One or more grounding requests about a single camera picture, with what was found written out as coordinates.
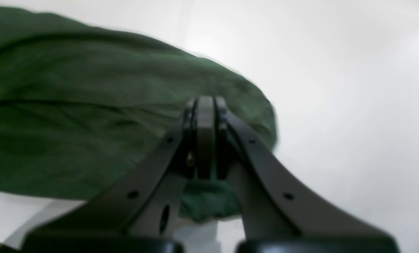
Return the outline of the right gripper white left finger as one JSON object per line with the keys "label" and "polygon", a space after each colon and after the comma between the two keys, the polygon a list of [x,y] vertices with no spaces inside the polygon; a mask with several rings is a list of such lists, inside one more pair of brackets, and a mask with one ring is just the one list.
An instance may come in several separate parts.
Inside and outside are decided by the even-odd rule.
{"label": "right gripper white left finger", "polygon": [[89,203],[30,232],[23,253],[182,253],[171,233],[189,180],[210,179],[215,103],[192,99],[154,151]]}

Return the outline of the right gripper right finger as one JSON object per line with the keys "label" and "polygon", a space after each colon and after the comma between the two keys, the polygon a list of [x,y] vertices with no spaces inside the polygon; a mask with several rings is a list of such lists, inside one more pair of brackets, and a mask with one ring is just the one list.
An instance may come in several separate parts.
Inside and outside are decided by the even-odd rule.
{"label": "right gripper right finger", "polygon": [[246,240],[237,253],[398,253],[388,233],[337,208],[270,152],[259,135],[215,98],[217,177],[242,206]]}

